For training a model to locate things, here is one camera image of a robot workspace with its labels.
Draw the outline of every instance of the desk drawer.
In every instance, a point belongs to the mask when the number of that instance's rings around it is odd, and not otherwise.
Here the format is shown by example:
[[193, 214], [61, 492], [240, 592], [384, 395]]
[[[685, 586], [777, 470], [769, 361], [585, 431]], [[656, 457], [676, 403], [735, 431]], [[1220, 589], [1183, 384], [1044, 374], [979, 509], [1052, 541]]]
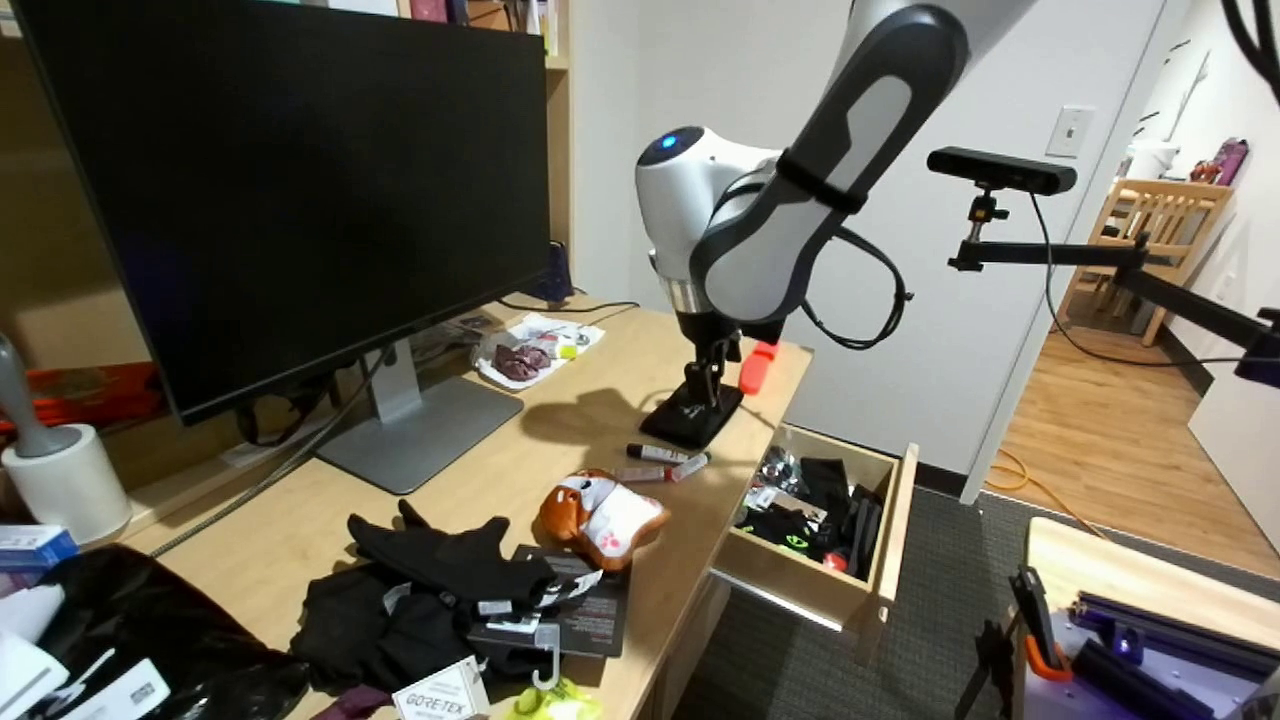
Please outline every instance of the desk drawer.
[[[824, 623], [833, 632], [849, 632], [863, 622], [886, 622], [886, 614], [896, 601], [904, 546], [909, 546], [909, 521], [913, 521], [913, 488], [918, 488], [918, 450], [904, 457], [886, 457], [857, 450], [835, 438], [819, 438], [808, 428], [783, 428], [771, 441], [769, 461], [757, 474], [757, 492], [743, 505], [759, 513], [764, 488], [795, 488], [787, 474], [777, 474], [779, 464], [793, 464], [793, 477], [799, 470], [844, 470], [844, 488], [852, 498], [869, 498], [882, 505], [876, 534], [869, 534], [873, 547], [862, 555], [862, 574], [827, 567], [779, 541], [757, 536], [749, 523], [731, 528], [719, 546], [719, 555], [713, 574], [793, 615], [806, 615], [813, 623]], [[777, 492], [771, 505], [787, 513], [815, 513], [819, 505], [799, 502], [806, 492]]]

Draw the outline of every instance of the white cup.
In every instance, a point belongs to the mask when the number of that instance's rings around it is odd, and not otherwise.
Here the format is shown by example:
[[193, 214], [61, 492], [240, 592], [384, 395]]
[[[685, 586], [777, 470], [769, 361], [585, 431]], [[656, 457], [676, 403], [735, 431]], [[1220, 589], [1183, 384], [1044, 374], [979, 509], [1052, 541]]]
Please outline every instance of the white cup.
[[63, 425], [77, 445], [51, 457], [18, 457], [3, 450], [3, 470], [18, 498], [39, 523], [61, 523], [80, 547], [128, 523], [128, 498], [93, 425]]

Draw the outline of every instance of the monitor stand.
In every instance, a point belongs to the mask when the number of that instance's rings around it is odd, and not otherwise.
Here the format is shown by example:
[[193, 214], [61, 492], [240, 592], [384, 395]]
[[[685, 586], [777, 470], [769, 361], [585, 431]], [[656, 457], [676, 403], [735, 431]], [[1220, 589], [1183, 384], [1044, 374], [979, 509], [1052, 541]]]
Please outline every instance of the monitor stand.
[[322, 457], [393, 498], [407, 498], [521, 418], [521, 400], [450, 377], [419, 387], [407, 340], [371, 374], [378, 418], [322, 445]]

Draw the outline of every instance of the open drawer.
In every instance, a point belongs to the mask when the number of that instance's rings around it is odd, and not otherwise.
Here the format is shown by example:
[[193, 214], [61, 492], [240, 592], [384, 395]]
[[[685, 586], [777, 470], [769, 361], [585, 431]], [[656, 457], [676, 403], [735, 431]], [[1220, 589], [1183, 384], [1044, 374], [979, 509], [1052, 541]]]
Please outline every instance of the open drawer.
[[[844, 488], [849, 509], [882, 517], [869, 523], [863, 517], [857, 521], [857, 513], [849, 517], [841, 502], [819, 505], [813, 492], [795, 492], [799, 477], [824, 477], [827, 502], [833, 488]], [[726, 536], [713, 574], [833, 632], [852, 632], [852, 623], [886, 622], [899, 586], [913, 488], [918, 450], [909, 450], [904, 457], [886, 457], [808, 428], [779, 428], [771, 451], [757, 470], [757, 488], [743, 502], [742, 523]], [[808, 547], [806, 536], [783, 534], [779, 523], [769, 528], [759, 521], [759, 513], [769, 509], [777, 517], [824, 517], [824, 541], [844, 536], [833, 534], [833, 523], [852, 528], [849, 536], [857, 536], [857, 528], [863, 534], [852, 546], [827, 546], [835, 555], [813, 555], [819, 552], [815, 546]]]

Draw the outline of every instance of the black cloth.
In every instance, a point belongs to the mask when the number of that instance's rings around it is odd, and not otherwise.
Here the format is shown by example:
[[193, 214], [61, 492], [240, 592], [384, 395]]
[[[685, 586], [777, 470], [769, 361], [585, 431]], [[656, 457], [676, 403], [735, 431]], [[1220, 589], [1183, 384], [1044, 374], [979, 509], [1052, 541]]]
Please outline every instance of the black cloth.
[[200, 589], [134, 547], [98, 547], [51, 567], [46, 586], [67, 592], [39, 649], [80, 675], [118, 649], [93, 675], [93, 694], [151, 660], [174, 695], [151, 718], [184, 720], [277, 720], [305, 695], [305, 670], [264, 649]]
[[366, 563], [308, 586], [305, 623], [288, 657], [329, 694], [357, 684], [404, 689], [475, 654], [480, 601], [534, 614], [556, 574], [546, 560], [506, 560], [509, 521], [468, 534], [431, 528], [401, 502], [401, 528], [347, 517]]

